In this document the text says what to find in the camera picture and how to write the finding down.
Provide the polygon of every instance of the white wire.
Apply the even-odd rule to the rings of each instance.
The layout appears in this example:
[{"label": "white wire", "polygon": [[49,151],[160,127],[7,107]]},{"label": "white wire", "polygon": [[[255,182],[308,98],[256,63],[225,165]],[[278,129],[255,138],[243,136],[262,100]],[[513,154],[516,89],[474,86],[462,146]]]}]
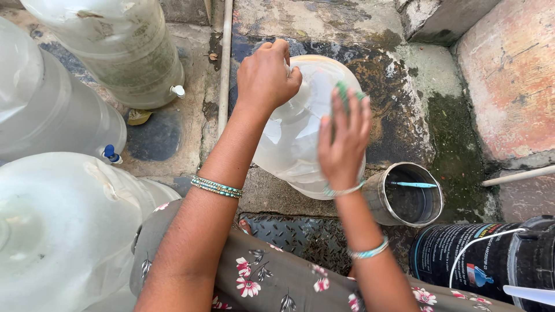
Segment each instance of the white wire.
[{"label": "white wire", "polygon": [[477,241],[480,240],[485,240],[491,237],[496,237],[496,236],[500,236],[503,234],[508,234],[508,233],[514,233],[514,232],[525,232],[527,231],[527,229],[523,229],[523,228],[518,228],[518,229],[512,229],[512,230],[508,230],[508,231],[504,231],[501,233],[497,233],[497,234],[491,234],[488,236],[484,236],[478,239],[475,239],[473,241],[468,242],[468,244],[466,244],[466,246],[461,250],[461,252],[455,257],[455,262],[453,262],[453,267],[451,268],[451,273],[449,274],[449,288],[453,288],[453,273],[455,272],[455,268],[457,267],[457,262],[459,261],[459,259],[461,258],[462,254],[465,253],[465,250],[472,244],[474,244]]}]

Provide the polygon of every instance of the dry leaf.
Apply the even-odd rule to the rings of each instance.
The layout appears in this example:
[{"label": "dry leaf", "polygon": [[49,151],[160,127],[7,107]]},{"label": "dry leaf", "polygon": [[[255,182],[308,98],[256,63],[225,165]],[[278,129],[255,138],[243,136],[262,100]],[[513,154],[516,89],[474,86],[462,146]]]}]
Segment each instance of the dry leaf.
[{"label": "dry leaf", "polygon": [[140,125],[147,122],[148,118],[152,112],[144,109],[131,109],[129,111],[129,119],[127,119],[128,125]]}]

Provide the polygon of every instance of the hand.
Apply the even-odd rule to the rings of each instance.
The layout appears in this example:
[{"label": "hand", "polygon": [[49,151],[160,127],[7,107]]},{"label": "hand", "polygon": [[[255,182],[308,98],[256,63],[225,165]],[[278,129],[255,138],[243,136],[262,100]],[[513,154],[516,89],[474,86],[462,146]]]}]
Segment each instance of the hand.
[{"label": "hand", "polygon": [[277,39],[274,43],[262,44],[252,56],[243,59],[237,71],[236,108],[250,114],[262,113],[268,118],[274,109],[297,94],[301,72],[295,67],[288,78],[284,58],[289,65],[289,44]]},{"label": "hand", "polygon": [[372,129],[372,111],[368,97],[359,100],[352,89],[347,90],[347,97],[351,111],[349,117],[343,110],[337,88],[331,93],[335,127],[333,143],[330,117],[322,117],[320,123],[318,159],[333,190],[349,189],[360,183],[358,174]]}]

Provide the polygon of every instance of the toe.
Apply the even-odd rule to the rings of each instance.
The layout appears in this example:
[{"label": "toe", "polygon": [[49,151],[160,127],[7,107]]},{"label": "toe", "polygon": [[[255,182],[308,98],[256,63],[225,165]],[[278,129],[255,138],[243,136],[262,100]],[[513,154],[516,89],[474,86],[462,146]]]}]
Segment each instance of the toe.
[{"label": "toe", "polygon": [[247,221],[245,220],[239,221],[239,227],[243,230],[243,232],[249,235],[252,235],[252,232],[250,231],[250,225]]}]

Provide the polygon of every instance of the metal drain grate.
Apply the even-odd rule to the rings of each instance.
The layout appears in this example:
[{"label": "metal drain grate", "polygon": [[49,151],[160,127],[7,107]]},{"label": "metal drain grate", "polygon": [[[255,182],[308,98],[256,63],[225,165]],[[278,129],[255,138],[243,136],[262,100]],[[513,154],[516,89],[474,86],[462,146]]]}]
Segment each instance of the metal drain grate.
[{"label": "metal drain grate", "polygon": [[[347,240],[337,218],[311,218],[286,215],[242,213],[253,236],[307,261],[341,275],[347,275],[352,262],[346,254]],[[418,229],[382,226],[390,238],[397,262],[408,273],[408,252]]]}]

